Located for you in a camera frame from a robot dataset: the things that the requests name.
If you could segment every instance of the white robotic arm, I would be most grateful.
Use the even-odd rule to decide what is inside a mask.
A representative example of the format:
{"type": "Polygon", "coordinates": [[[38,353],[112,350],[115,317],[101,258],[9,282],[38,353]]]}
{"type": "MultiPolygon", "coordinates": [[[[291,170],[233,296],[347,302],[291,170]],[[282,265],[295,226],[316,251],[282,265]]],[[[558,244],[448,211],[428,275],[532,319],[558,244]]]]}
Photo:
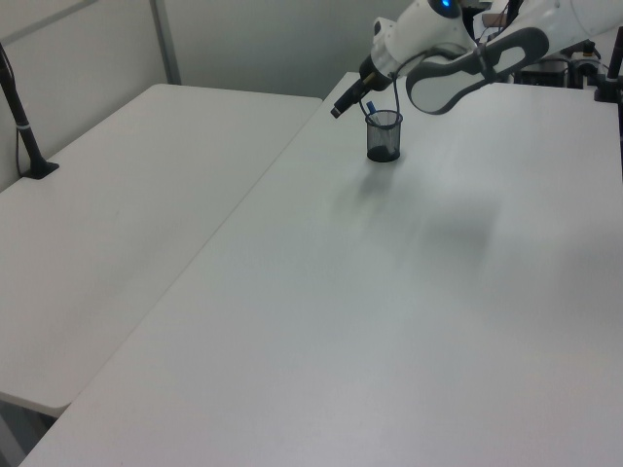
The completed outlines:
{"type": "Polygon", "coordinates": [[[423,112],[443,114],[466,94],[540,58],[623,23],[622,0],[524,0],[498,37],[477,46],[457,0],[415,0],[396,23],[375,21],[374,45],[358,80],[336,103],[335,118],[369,90],[407,76],[407,93],[423,112]]]}

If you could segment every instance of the pen holder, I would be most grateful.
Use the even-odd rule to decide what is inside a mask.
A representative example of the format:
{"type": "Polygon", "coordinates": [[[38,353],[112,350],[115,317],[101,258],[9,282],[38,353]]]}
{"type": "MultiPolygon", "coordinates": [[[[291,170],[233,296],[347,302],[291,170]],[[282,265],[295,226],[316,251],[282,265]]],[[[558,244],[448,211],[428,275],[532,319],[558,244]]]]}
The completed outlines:
{"type": "Polygon", "coordinates": [[[366,117],[368,159],[392,162],[400,157],[402,115],[393,110],[380,110],[366,117]]]}

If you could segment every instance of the wall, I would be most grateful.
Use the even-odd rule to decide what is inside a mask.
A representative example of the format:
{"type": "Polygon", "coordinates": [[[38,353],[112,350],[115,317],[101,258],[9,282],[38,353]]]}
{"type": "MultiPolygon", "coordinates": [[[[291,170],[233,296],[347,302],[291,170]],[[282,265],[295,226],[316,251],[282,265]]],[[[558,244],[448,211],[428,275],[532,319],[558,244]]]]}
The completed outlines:
{"type": "MultiPolygon", "coordinates": [[[[36,8],[32,1],[23,5],[36,8]]],[[[0,37],[6,37],[1,30],[0,37]]],[[[45,158],[166,82],[149,0],[90,2],[3,45],[45,158]]],[[[20,151],[26,168],[23,146],[20,151]]],[[[0,95],[0,191],[17,180],[14,152],[15,122],[0,95]]]]}
{"type": "Polygon", "coordinates": [[[324,98],[412,0],[164,0],[184,85],[324,98]]]}

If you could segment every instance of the cable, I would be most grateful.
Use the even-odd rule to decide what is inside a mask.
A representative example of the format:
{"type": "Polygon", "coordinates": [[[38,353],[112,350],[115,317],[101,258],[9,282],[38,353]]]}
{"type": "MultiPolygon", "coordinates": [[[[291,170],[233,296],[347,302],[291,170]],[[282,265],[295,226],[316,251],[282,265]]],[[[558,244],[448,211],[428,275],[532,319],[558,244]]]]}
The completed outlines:
{"type": "MultiPolygon", "coordinates": [[[[394,97],[396,99],[396,120],[395,122],[392,124],[393,126],[398,125],[398,122],[400,121],[400,97],[398,96],[398,85],[397,85],[397,80],[398,80],[398,75],[400,74],[400,71],[402,71],[402,69],[407,66],[409,63],[411,63],[413,60],[420,58],[422,55],[426,55],[428,54],[430,51],[424,51],[424,52],[420,52],[419,54],[413,55],[411,58],[409,58],[408,60],[406,60],[404,63],[402,63],[394,73],[390,74],[391,77],[391,83],[393,85],[393,94],[394,97]]],[[[363,104],[361,103],[361,99],[359,99],[359,107],[361,108],[361,112],[363,112],[363,115],[365,116],[365,118],[368,120],[368,125],[376,127],[376,128],[380,128],[383,126],[387,126],[387,125],[378,125],[375,122],[372,122],[371,119],[368,119],[368,117],[370,116],[370,114],[368,114],[366,112],[366,110],[363,107],[363,104]]]]}
{"type": "Polygon", "coordinates": [[[2,47],[2,44],[0,44],[0,54],[2,54],[2,61],[4,61],[5,64],[7,65],[7,68],[9,68],[9,73],[11,74],[11,81],[15,83],[16,75],[13,73],[13,66],[11,66],[11,62],[9,61],[9,58],[7,57],[7,53],[4,52],[4,48],[2,47]]]}
{"type": "MultiPolygon", "coordinates": [[[[496,23],[501,24],[501,19],[504,16],[504,14],[508,11],[508,5],[510,4],[510,1],[508,1],[506,3],[506,6],[504,7],[504,9],[500,12],[500,14],[497,16],[497,18],[494,21],[494,26],[496,23]]],[[[478,41],[476,41],[478,44],[480,44],[480,41],[482,40],[483,36],[485,35],[485,32],[487,32],[488,29],[491,29],[494,26],[489,26],[486,27],[485,30],[483,31],[483,33],[480,35],[480,37],[478,38],[478,41]]],[[[500,34],[501,32],[503,32],[504,29],[506,29],[506,27],[508,27],[508,23],[504,24],[503,28],[500,30],[501,26],[499,26],[497,28],[497,34],[500,34]]]]}
{"type": "Polygon", "coordinates": [[[18,168],[19,178],[23,177],[21,169],[19,168],[19,130],[16,128],[16,167],[18,168]]]}

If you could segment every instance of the tabletop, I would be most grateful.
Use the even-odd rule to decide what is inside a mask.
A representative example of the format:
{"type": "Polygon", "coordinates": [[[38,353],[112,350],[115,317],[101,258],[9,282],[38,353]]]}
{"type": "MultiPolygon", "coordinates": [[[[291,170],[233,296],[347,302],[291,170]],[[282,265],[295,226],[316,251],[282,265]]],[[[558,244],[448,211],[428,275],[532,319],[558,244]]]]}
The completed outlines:
{"type": "Polygon", "coordinates": [[[0,195],[0,400],[58,416],[319,99],[154,86],[0,195]]]}
{"type": "Polygon", "coordinates": [[[616,108],[494,85],[431,117],[401,85],[376,164],[329,114],[354,79],[23,467],[623,464],[616,108]]]}

